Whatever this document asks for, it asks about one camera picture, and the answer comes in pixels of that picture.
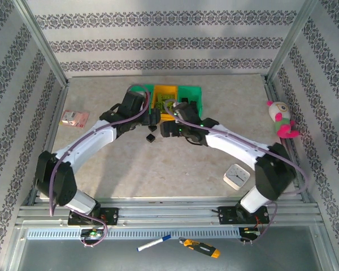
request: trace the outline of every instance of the beige table surface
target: beige table surface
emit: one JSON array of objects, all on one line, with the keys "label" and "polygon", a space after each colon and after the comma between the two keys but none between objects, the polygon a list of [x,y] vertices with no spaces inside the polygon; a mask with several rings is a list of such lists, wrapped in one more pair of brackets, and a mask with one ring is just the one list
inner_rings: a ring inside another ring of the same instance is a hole
[{"label": "beige table surface", "polygon": [[[89,111],[88,122],[83,129],[60,125],[53,151],[90,129],[134,83],[201,86],[202,118],[211,117],[258,142],[279,142],[260,75],[82,77],[71,79],[64,110]],[[162,138],[159,129],[153,133],[156,140],[149,143],[149,133],[148,127],[139,126],[98,151],[76,173],[78,188],[96,198],[238,196],[254,185],[254,172],[220,150],[193,146],[184,138]],[[251,173],[239,191],[223,181],[234,163]]]}]

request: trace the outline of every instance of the white clock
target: white clock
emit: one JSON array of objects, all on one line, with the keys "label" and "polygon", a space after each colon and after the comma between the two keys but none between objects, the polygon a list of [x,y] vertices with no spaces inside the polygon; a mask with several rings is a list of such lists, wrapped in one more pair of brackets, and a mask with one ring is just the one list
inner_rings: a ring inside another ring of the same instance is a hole
[{"label": "white clock", "polygon": [[238,164],[233,164],[226,171],[224,181],[232,188],[239,190],[250,178],[250,173],[241,168]]}]

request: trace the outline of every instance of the pink plush toy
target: pink plush toy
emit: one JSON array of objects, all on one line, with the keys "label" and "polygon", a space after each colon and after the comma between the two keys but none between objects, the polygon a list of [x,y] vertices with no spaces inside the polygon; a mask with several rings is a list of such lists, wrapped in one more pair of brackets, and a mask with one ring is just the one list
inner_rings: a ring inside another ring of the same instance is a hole
[{"label": "pink plush toy", "polygon": [[292,131],[295,121],[290,120],[290,111],[286,103],[267,102],[269,114],[275,122],[275,132],[280,138],[294,138],[300,135],[299,131]]}]

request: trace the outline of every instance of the clock face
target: clock face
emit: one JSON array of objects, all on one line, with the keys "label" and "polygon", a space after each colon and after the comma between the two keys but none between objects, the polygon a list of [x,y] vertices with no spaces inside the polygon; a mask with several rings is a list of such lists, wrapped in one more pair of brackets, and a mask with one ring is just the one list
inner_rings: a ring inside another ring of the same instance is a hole
[{"label": "clock face", "polygon": [[250,173],[241,168],[238,164],[233,164],[226,172],[226,177],[234,184],[241,187],[250,178]]}]

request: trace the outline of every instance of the wallpaper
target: wallpaper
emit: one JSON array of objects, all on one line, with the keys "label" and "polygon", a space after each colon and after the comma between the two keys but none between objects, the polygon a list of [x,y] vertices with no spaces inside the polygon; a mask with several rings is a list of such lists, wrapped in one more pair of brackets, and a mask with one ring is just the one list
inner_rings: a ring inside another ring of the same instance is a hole
[{"label": "wallpaper", "polygon": [[28,4],[67,77],[264,75],[303,0]]},{"label": "wallpaper", "polygon": [[0,270],[60,92],[13,4],[0,0]]},{"label": "wallpaper", "polygon": [[292,144],[339,262],[339,0],[319,1],[273,85],[301,132]]}]

